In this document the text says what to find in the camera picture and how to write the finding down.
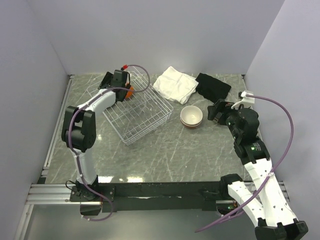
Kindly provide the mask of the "orange ceramic bowl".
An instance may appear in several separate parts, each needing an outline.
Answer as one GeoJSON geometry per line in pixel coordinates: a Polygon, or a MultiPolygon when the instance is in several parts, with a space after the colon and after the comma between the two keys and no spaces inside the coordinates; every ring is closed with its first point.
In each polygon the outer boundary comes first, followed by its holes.
{"type": "Polygon", "coordinates": [[[125,99],[129,99],[133,95],[134,90],[135,90],[134,87],[129,84],[127,86],[129,87],[129,91],[127,91],[127,93],[125,95],[125,99]]]}

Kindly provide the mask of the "tan floral bowl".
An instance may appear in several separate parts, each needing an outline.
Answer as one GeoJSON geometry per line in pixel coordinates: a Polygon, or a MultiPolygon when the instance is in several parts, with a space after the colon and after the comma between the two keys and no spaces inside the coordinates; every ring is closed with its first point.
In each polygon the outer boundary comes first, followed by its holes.
{"type": "Polygon", "coordinates": [[[197,106],[185,106],[180,112],[180,120],[188,126],[196,126],[202,122],[203,112],[197,106]]]}

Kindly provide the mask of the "red ceramic bowl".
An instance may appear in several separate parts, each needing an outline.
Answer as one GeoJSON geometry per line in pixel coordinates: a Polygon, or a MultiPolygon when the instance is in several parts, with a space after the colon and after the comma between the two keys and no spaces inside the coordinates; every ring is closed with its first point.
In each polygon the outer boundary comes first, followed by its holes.
{"type": "Polygon", "coordinates": [[[201,125],[201,123],[199,123],[199,124],[195,124],[195,125],[188,125],[188,124],[186,124],[186,123],[182,122],[182,125],[183,125],[185,128],[187,128],[187,129],[191,129],[191,130],[193,130],[193,129],[198,128],[198,127],[201,125]]]}

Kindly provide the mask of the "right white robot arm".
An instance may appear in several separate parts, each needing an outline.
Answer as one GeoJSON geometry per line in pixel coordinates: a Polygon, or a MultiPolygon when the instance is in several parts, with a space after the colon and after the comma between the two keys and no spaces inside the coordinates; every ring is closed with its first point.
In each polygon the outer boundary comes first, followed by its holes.
{"type": "Polygon", "coordinates": [[[249,173],[256,190],[250,192],[237,174],[222,176],[219,193],[224,199],[233,199],[238,206],[220,219],[199,228],[210,227],[231,220],[245,212],[254,225],[258,240],[300,240],[309,231],[305,221],[298,220],[288,205],[274,174],[270,154],[258,137],[259,115],[243,100],[233,103],[219,99],[209,106],[208,120],[227,126],[236,155],[249,173]]]}

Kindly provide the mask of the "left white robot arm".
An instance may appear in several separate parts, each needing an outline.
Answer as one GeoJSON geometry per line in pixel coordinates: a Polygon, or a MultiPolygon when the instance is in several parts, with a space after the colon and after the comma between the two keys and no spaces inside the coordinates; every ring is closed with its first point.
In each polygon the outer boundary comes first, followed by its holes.
{"type": "Polygon", "coordinates": [[[86,184],[82,195],[88,201],[94,201],[100,195],[100,188],[94,185],[98,175],[92,157],[92,147],[97,138],[96,117],[116,102],[122,102],[130,88],[130,74],[124,68],[114,73],[107,72],[92,98],[79,106],[65,109],[61,139],[74,158],[76,181],[86,184]]]}

